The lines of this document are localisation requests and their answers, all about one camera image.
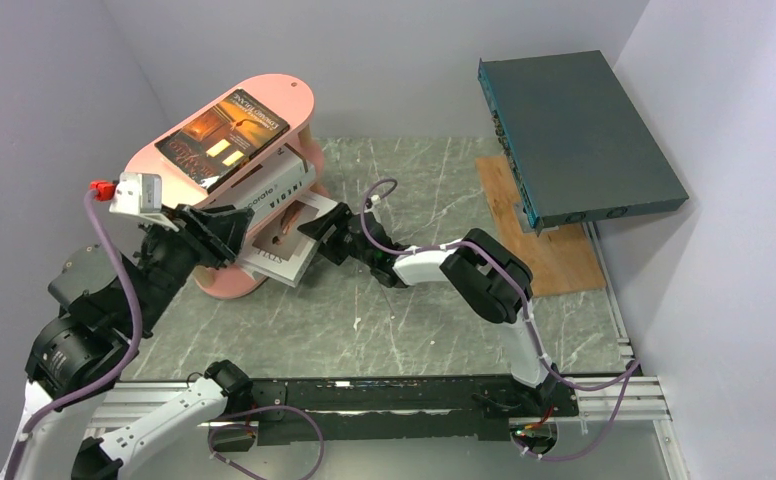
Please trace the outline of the white Insoia travel book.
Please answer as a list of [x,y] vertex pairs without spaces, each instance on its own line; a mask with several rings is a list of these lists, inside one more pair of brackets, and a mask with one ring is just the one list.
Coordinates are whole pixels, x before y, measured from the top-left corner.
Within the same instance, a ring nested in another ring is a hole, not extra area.
[[250,177],[249,189],[238,205],[251,209],[253,220],[258,222],[292,200],[315,178],[316,169],[310,162],[277,164],[274,169],[261,169]]

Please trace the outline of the white fashion cover magazine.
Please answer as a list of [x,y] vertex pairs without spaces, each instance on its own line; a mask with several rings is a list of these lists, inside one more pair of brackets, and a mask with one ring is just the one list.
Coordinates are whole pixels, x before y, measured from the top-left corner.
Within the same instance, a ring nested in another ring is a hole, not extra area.
[[336,205],[323,195],[303,194],[244,246],[236,265],[245,272],[296,287],[317,251],[317,241],[298,227],[329,213]]

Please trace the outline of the white Decorate Furniture book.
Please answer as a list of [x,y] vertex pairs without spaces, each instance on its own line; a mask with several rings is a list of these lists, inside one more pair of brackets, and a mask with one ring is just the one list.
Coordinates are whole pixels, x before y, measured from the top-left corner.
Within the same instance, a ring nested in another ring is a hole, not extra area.
[[303,173],[302,159],[293,150],[281,148],[240,180],[225,204],[256,212],[269,208],[280,194],[300,180]]

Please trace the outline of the dark orange Edward Tulane novel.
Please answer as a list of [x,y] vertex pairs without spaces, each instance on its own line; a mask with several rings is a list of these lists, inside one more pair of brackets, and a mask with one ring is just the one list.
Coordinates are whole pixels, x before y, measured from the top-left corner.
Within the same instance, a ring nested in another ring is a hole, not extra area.
[[267,149],[289,123],[238,88],[155,143],[163,157],[208,193]]

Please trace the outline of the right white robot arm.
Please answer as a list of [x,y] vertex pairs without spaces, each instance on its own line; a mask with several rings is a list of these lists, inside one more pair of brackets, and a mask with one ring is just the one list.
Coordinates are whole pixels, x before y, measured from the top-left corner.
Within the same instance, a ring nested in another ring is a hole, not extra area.
[[571,388],[556,379],[558,368],[530,325],[533,292],[530,269],[485,231],[435,247],[406,246],[391,240],[371,211],[355,214],[340,203],[298,226],[318,244],[318,252],[340,265],[360,262],[382,286],[407,288],[444,282],[482,320],[498,330],[511,378],[503,386],[484,384],[473,401],[491,416],[573,416]]

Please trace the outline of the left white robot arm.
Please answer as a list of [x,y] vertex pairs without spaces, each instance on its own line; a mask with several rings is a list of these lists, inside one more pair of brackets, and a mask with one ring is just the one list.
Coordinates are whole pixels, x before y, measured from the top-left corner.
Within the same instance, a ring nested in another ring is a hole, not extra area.
[[243,417],[252,383],[216,361],[174,401],[101,438],[86,429],[198,266],[233,262],[252,222],[248,208],[165,208],[126,258],[98,218],[96,245],[75,252],[49,286],[60,309],[35,338],[25,367],[25,403],[3,479],[126,479],[196,424]]

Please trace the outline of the pink three-tier shelf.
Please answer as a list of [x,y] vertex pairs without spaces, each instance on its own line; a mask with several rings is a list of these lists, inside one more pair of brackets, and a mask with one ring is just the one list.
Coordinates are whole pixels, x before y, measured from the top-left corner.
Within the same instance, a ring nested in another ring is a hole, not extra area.
[[[243,165],[241,169],[236,171],[218,189],[208,193],[175,166],[170,164],[170,162],[157,150],[155,143],[181,128],[190,120],[196,118],[202,111],[213,106],[238,88],[245,90],[281,116],[289,123],[290,128],[287,133],[279,137],[267,149],[258,154],[249,163]],[[317,193],[323,193],[325,191],[320,183],[320,176],[324,168],[324,155],[319,144],[312,138],[310,131],[310,121],[314,109],[314,93],[304,81],[286,74],[262,74],[254,76],[231,87],[206,106],[190,115],[187,119],[172,127],[161,137],[143,147],[128,162],[126,169],[129,172],[160,175],[163,181],[162,201],[169,207],[175,207],[179,204],[206,207],[208,205],[219,204],[223,199],[232,197],[230,191],[240,180],[246,177],[264,161],[270,159],[277,150],[289,148],[302,159],[303,163],[311,163],[316,169],[316,178],[303,190],[300,190],[292,200],[289,200],[283,205],[287,206],[304,190],[310,190]]]

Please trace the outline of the brown wooden board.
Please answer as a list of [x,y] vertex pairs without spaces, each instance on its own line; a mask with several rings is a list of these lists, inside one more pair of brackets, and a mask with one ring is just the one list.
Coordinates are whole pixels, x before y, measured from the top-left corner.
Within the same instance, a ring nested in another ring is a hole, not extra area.
[[607,286],[594,248],[580,224],[540,234],[525,230],[521,223],[523,206],[506,158],[478,157],[475,166],[500,242],[530,268],[535,295],[553,296]]

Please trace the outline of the dark teal flat box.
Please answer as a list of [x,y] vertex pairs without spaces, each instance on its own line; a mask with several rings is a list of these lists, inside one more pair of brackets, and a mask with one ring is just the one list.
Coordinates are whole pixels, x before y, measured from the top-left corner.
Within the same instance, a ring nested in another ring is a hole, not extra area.
[[482,60],[477,79],[535,232],[688,200],[601,51]]

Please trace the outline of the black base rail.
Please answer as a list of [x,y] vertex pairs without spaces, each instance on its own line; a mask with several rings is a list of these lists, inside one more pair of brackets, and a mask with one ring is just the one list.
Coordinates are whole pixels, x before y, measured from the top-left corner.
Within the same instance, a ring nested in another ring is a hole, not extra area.
[[224,398],[220,420],[256,430],[260,446],[316,440],[472,437],[507,441],[513,430],[579,414],[573,389],[527,387],[508,374],[236,379],[209,375]]

